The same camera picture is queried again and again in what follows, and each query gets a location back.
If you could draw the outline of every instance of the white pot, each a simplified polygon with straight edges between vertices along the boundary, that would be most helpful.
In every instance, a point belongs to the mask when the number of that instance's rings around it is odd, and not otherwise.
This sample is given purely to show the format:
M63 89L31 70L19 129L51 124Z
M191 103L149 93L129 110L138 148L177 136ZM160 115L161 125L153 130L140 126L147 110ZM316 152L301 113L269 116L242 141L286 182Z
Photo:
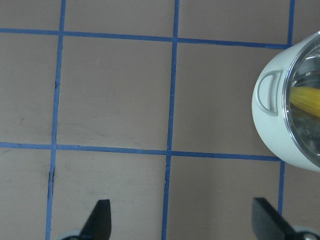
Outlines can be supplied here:
M318 74L317 70L320 73L319 49L320 31L279 53L263 69L252 96L253 121L266 146L283 161L318 172L320 145L318 147L318 140L315 142L314 136L306 139L308 136L301 134L304 126L297 123L299 121L301 124L303 119L300 119L301 115L297 119L293 113L290 89L295 87L297 79L301 79L298 76L309 78L313 73ZM320 83L320 79L314 80L314 77L313 81ZM318 122L312 122L312 126L318 126Z

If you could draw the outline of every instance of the white cooking pot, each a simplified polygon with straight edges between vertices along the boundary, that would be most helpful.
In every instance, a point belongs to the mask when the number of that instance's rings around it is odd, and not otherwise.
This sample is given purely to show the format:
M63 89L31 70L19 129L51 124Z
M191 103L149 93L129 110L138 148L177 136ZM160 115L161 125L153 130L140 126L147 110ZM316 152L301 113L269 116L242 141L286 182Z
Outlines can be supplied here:
M320 172L318 89L320 31L282 51L263 69L253 91L252 116L261 139L275 155Z

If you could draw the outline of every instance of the metal rim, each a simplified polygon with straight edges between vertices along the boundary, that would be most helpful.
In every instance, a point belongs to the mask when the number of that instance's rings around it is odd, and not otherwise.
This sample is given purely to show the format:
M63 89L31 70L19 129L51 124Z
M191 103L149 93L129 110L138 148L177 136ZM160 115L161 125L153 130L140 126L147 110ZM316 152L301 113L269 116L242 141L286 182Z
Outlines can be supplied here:
M299 51L299 53L295 56L294 60L290 64L288 71L284 78L284 83L282 87L282 115L284 117L284 122L286 129L294 142L295 146L300 150L300 152L314 165L320 168L320 156L311 151L303 141L300 139L300 136L293 132L294 122L291 116L290 111L290 90L291 83L295 78L297 70L301 66L302 62L306 59L306 57L314 50L320 48L320 31L314 34L314 37L305 44L305 46Z

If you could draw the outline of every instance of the blue painter's tape line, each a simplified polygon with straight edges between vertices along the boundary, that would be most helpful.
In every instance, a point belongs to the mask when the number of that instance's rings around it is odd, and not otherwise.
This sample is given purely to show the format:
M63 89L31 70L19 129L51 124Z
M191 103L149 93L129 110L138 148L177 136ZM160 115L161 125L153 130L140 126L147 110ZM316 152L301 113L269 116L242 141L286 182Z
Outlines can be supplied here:
M209 40L209 39L194 39L181 38L177 40L179 43L187 44L212 44L223 46L242 46L250 48L268 48L268 49L287 49L287 44L273 44L273 43L259 43L259 42L245 42L245 41L223 41L223 40Z
M106 153L122 153L122 154L147 154L147 155L167 155L165 150L143 150L135 148L120 148L106 146L81 146L81 145L57 145L57 150L72 151L89 151L89 152L106 152Z
M141 41L153 41L153 42L178 42L178 43L187 43L187 44L242 46L242 47L267 48L267 49L287 49L291 47L291 44L223 41L223 40L209 40L209 39L195 39L195 38L181 38L181 37L145 36L145 35L63 31L63 30L55 31L55 30L38 30L38 29L0 28L0 33L63 35L63 36L69 36L69 37L127 39L127 40L141 40Z
M295 18L295 0L290 0L290 9L289 9L289 24L288 24L288 40L287 44L292 45L293 33L294 33L294 18Z
M174 2L174 16L173 16L173 37L178 37L178 26L179 26L179 7L180 0Z
M176 73L177 73L177 52L178 52L178 27L179 27L179 7L180 0L174 1L173 16L173 39L172 39L172 56L171 56L171 83L170 83L170 102L169 102L169 119L166 150L171 152L174 129L174 110L175 110L175 94L176 94ZM163 207L162 207L162 229L161 240L167 239L167 223L168 223L168 206L169 206L169 188L170 188L170 171L171 171L171 155L166 156L166 166L164 174L164 190L163 190Z
M169 190L170 190L170 169L171 169L171 156L168 155L168 156L166 156L165 175L164 175L161 240L166 240L166 238L167 238Z
M0 27L0 33L9 34L38 34L38 35L59 35L59 31L41 30L41 29L20 29L20 28L4 28Z
M55 69L55 87L54 87L54 96L53 96L51 159L50 159L48 196L47 196L47 206L46 206L45 240L50 240L50 237L51 237L54 173L55 173L55 167L56 167L56 152L57 152L56 147L57 147L57 132L58 132L58 107L59 107L59 96L60 96L62 51L63 51L63 44L64 44L64 36L62 32L65 28L65 16L66 16L66 0L61 0L59 37L58 37L56 69Z
M210 152L194 152L194 151L172 151L172 156L195 157L195 158L211 158L211 159L242 159L242 160L259 160L280 162L276 156L262 155L246 155L246 154L229 154L229 153L210 153Z
M49 145L49 144L26 144L26 143L0 142L0 148L50 150L51 145Z
M45 240L50 240L50 236L51 236L55 167L56 167L56 149L53 147L51 149L50 171L49 171L49 181L48 181L48 196L47 196L47 203L46 203Z
M278 190L278 212L282 215L284 206L285 169L286 163L280 162L279 190Z
M172 37L165 36L144 36L144 35L130 35L130 34L113 34L113 33L99 33L99 32L80 32L80 31L64 31L63 35L72 37L84 38L103 38L103 39L127 39L127 40L142 40L155 42L172 42Z
M174 110L175 110L175 92L176 92L176 72L177 72L177 51L178 44L172 43L171 57L171 84L170 84L170 101L169 101L169 119L168 119L168 135L167 135L167 151L172 149L173 129L174 129Z

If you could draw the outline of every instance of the blue tape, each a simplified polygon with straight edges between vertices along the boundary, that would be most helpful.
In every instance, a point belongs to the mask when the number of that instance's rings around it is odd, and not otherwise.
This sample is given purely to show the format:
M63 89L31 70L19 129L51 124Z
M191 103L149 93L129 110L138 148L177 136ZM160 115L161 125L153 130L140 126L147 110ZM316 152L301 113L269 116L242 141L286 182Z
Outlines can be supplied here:
M278 212L282 215L284 206L284 188L285 188L285 171L286 163L280 162L279 190L278 190Z
M48 144L26 144L26 143L0 142L0 148L50 150L51 149L51 145L48 145Z
M294 18L295 18L295 0L290 0L290 9L289 9L289 24L288 24L288 46L292 46L293 32L294 32Z
M178 27L179 27L179 6L180 0L174 1L173 16L173 39L172 39L172 56L171 56L171 83L170 83L170 102L169 102L169 119L168 119L168 135L166 150L171 152L173 129L174 129L174 110L175 110L175 93L176 93L176 73L177 73L177 51L178 51ZM168 222L168 205L169 205L169 188L170 188L170 170L171 155L166 156L166 166L164 173L164 193L162 207L162 229L161 240L167 238L167 222Z
M120 148L106 146L81 146L81 145L57 145L57 150L72 151L90 151L90 152L106 152L106 153L123 153L123 154L148 154L148 155L167 155L165 150L143 150L135 148Z
M64 35L62 33L65 29L65 16L66 16L66 0L61 0L59 37L58 37L56 69L55 69L55 87L54 87L54 96L53 96L51 159L50 159L50 172L49 172L49 180L48 180L48 196L47 196L47 205L46 205L45 240L50 240L50 235L51 235L52 202L53 202L53 192L54 192L54 173L55 173L55 167L56 167L56 147L57 147L57 132L58 132L58 106L59 106L59 95L60 95L62 51L63 51L63 44L64 44Z
M165 174L164 174L164 191L163 191L163 207L162 207L162 230L161 239L167 238L167 223L168 223L168 207L169 207L169 189L170 189L170 170L171 156L166 156Z
M69 36L69 37L127 39L127 40L170 42L170 43L177 42L177 43L187 43L187 44L242 46L242 47L249 47L249 48L267 48L267 49L287 49L291 47L291 44L273 44L273 43L245 42L245 41L223 41L223 40L182 38L182 37L178 37L177 30L175 30L174 37L113 34L113 33L99 33L99 32L63 31L63 30L54 31L54 30L37 30L37 29L18 29L18 28L0 28L0 33L63 35L63 36Z
M145 36L145 35L130 35L130 34L113 34L99 32L80 32L80 31L64 31L63 35L72 37L84 38L103 38L103 39L127 39L127 40L142 40L155 42L172 42L172 37L165 36Z
M287 44L273 44L273 43L259 43L259 42L245 42L245 41L223 41L223 40L209 40L209 39L194 39L194 38L178 38L179 43L186 44L211 44L223 46L242 46L249 48L267 48L267 49L287 49Z
M40 29L21 29L0 27L0 33L8 34L38 34L38 35L59 35L59 31Z
M211 159L241 159L241 160L258 160L258 161L271 161L271 162L281 161L276 156L210 153L210 152L194 152L194 151L172 151L171 155L180 156L180 157L211 158Z

